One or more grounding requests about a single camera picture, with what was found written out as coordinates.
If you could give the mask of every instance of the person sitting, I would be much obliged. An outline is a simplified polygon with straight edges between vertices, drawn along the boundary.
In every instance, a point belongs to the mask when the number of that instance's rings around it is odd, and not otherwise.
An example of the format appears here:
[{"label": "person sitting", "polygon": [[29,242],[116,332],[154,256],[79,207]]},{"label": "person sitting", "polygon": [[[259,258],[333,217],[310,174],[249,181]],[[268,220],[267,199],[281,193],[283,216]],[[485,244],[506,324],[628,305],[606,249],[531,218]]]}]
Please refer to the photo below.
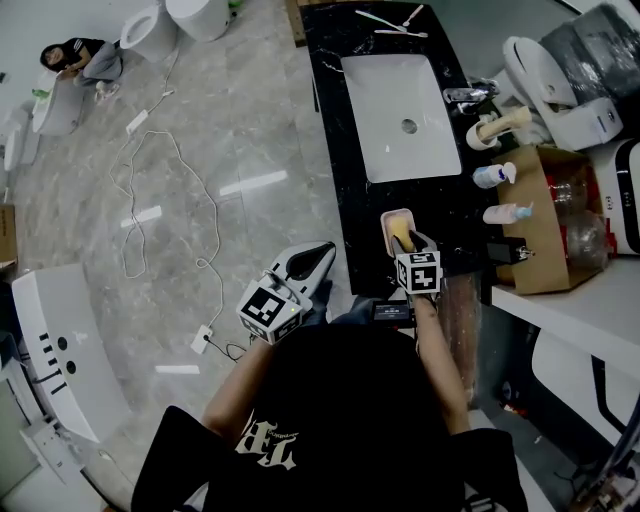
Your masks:
[{"label": "person sitting", "polygon": [[111,82],[122,74],[122,58],[116,47],[100,39],[73,38],[52,44],[42,51],[40,63],[60,73],[59,80],[73,79],[80,87]]},{"label": "person sitting", "polygon": [[526,512],[511,436],[471,430],[433,298],[412,298],[416,347],[371,324],[373,299],[327,324],[326,288],[305,326],[277,346],[254,341],[200,421],[167,409],[131,511],[193,512],[209,484],[204,512]]}]

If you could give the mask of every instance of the faucet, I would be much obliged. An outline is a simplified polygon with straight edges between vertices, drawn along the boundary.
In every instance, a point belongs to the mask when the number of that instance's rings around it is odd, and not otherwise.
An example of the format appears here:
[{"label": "faucet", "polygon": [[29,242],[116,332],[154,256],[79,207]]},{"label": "faucet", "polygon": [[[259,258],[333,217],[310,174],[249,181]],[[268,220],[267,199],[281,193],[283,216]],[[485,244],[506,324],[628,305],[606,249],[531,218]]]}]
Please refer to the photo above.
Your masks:
[{"label": "faucet", "polygon": [[500,94],[500,86],[495,80],[479,78],[471,83],[470,87],[453,87],[442,91],[444,101],[455,103],[454,115],[471,115],[487,101]]}]

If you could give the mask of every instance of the drain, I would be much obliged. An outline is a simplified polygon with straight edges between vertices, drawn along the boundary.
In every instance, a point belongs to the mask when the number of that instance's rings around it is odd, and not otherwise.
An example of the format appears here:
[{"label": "drain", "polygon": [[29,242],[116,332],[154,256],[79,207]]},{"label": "drain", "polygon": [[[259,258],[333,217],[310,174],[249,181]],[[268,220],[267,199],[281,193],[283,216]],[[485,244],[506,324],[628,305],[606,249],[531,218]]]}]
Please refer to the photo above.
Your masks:
[{"label": "drain", "polygon": [[409,135],[413,135],[418,131],[418,125],[413,119],[403,119],[400,126],[402,126],[402,131]]}]

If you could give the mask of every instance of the gray tile floor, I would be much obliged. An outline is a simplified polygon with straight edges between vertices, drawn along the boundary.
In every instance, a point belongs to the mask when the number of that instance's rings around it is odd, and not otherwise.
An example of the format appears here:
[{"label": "gray tile floor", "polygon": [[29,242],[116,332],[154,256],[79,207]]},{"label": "gray tile floor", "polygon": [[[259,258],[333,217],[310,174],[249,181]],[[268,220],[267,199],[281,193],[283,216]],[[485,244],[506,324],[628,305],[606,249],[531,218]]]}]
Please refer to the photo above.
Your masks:
[{"label": "gray tile floor", "polygon": [[530,372],[530,356],[523,355],[531,350],[530,325],[499,308],[484,305],[481,318],[474,405],[482,409],[496,428],[511,434],[516,455],[553,508],[568,510],[573,491],[571,484],[561,477],[571,476],[576,464],[531,421],[498,405],[505,380],[516,372]]},{"label": "gray tile floor", "polygon": [[[189,348],[220,306],[219,285],[195,259],[215,250],[214,209],[181,167],[164,136],[150,136],[136,157],[137,209],[159,205],[143,224],[147,273],[126,279],[120,247],[129,201],[108,177],[125,126],[162,93],[171,58],[150,64],[125,55],[121,89],[93,106],[70,136],[43,139],[36,162],[14,179],[21,270],[82,262],[109,360],[133,415],[106,448],[132,480],[138,475],[165,408],[196,417],[233,363],[213,347]],[[215,267],[224,279],[225,309],[214,341],[247,344],[235,306],[250,279],[286,247],[332,240],[338,256],[330,278],[332,313],[351,303],[342,233],[320,114],[313,108],[306,49],[296,49],[282,0],[246,0],[225,36],[204,44],[182,38],[169,96],[138,130],[120,159],[128,163],[145,130],[169,130],[184,159],[218,202],[222,246]],[[261,188],[222,195],[243,180],[286,172]],[[114,175],[125,185],[129,168]],[[141,268],[140,239],[125,256]],[[156,364],[198,364],[200,376],[160,376]],[[126,503],[130,486],[95,452],[89,470],[109,495]]]}]

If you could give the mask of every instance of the marble floor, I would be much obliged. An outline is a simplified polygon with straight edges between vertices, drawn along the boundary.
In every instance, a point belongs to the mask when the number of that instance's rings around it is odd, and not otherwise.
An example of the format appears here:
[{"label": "marble floor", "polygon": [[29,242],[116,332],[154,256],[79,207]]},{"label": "marble floor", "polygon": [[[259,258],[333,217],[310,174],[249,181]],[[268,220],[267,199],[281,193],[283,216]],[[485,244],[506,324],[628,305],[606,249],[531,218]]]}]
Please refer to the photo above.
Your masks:
[{"label": "marble floor", "polygon": [[[218,41],[180,41],[167,97],[135,134],[128,162],[145,130],[173,133],[185,161],[218,203],[222,246],[214,262],[224,280],[225,308],[214,341],[248,344],[235,306],[248,282],[286,247],[332,240],[330,310],[352,297],[333,178],[320,114],[314,111],[306,49],[296,49],[282,0],[246,0]],[[103,446],[135,481],[165,408],[198,417],[234,363],[213,347],[190,349],[201,324],[220,306],[220,288],[195,260],[215,250],[214,209],[181,167],[170,141],[150,136],[136,157],[137,209],[160,206],[145,222],[148,270],[126,279],[120,247],[129,200],[108,171],[126,141],[125,127],[162,94],[171,58],[150,64],[125,55],[117,95],[100,106],[87,96],[81,126],[70,136],[44,138],[34,165],[13,178],[20,270],[81,262],[104,346],[133,411]],[[129,168],[117,166],[125,186]],[[242,189],[243,180],[272,173],[286,179]],[[140,270],[140,239],[125,257]],[[157,364],[197,364],[200,376],[158,375]],[[85,447],[89,473],[121,504],[131,486],[118,469]]]}]

